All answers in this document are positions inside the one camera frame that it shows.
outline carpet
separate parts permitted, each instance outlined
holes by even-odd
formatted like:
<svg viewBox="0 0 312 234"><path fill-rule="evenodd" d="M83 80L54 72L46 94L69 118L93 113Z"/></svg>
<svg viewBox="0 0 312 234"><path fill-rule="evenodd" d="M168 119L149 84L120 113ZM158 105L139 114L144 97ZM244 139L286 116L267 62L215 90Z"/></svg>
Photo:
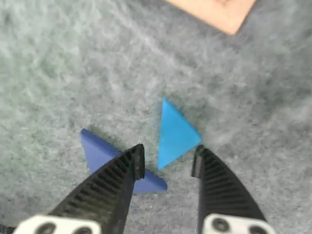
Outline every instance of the carpet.
<svg viewBox="0 0 312 234"><path fill-rule="evenodd" d="M88 176L87 128L143 143L168 182L133 196L126 234L195 233L194 151L156 170L167 97L277 233L310 233L311 9L259 0L227 36L160 0L0 1L0 223L47 213Z"/></svg>

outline screw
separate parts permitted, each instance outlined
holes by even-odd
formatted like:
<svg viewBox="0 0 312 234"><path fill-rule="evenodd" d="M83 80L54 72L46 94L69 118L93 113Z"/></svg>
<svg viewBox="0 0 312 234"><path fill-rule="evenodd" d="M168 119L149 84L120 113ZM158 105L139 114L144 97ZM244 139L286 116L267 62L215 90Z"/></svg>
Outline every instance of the screw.
<svg viewBox="0 0 312 234"><path fill-rule="evenodd" d="M230 229L230 226L228 224L227 221L225 221L224 219L222 218L216 218L214 221L213 221L213 227L217 230L217 231L220 231L220 232L226 232Z"/></svg>
<svg viewBox="0 0 312 234"><path fill-rule="evenodd" d="M267 232L263 229L263 228L260 228L258 226L252 226L249 228L249 232L251 234L267 234Z"/></svg>
<svg viewBox="0 0 312 234"><path fill-rule="evenodd" d="M92 231L90 228L79 228L74 234L92 234Z"/></svg>
<svg viewBox="0 0 312 234"><path fill-rule="evenodd" d="M52 234L55 230L55 224L54 223L46 223L41 225L37 231L36 234Z"/></svg>

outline tan cardboard piece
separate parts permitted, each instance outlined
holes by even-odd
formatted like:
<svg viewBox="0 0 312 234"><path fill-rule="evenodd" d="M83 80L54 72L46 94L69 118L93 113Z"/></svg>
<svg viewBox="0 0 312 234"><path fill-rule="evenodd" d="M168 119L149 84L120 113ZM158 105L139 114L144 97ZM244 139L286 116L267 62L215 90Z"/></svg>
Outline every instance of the tan cardboard piece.
<svg viewBox="0 0 312 234"><path fill-rule="evenodd" d="M235 34L256 0L166 0L228 34Z"/></svg>

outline plastic triangle piece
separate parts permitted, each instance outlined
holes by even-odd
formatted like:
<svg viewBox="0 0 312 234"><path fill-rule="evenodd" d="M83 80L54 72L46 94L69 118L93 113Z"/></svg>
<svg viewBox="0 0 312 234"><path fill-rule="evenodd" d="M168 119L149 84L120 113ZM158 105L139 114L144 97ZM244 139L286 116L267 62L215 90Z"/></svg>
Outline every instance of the plastic triangle piece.
<svg viewBox="0 0 312 234"><path fill-rule="evenodd" d="M80 137L90 174L112 158L121 154L114 146L86 129L81 130ZM160 191L167 191L167 183L147 170L145 171L144 179L135 182L135 193L154 193Z"/></svg>
<svg viewBox="0 0 312 234"><path fill-rule="evenodd" d="M201 136L197 130L164 98L162 102L158 169L173 162L200 142Z"/></svg>

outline floor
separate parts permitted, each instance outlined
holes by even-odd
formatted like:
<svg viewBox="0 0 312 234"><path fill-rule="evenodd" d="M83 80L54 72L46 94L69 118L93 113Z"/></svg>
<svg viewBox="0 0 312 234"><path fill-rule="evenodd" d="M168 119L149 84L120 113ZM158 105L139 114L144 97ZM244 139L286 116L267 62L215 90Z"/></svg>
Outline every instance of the floor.
<svg viewBox="0 0 312 234"><path fill-rule="evenodd" d="M88 176L88 128L141 142L166 194L126 234L195 233L193 152L157 171L162 97L237 174L277 233L312 230L312 1L259 0L227 36L161 0L0 1L0 223L49 212Z"/></svg>

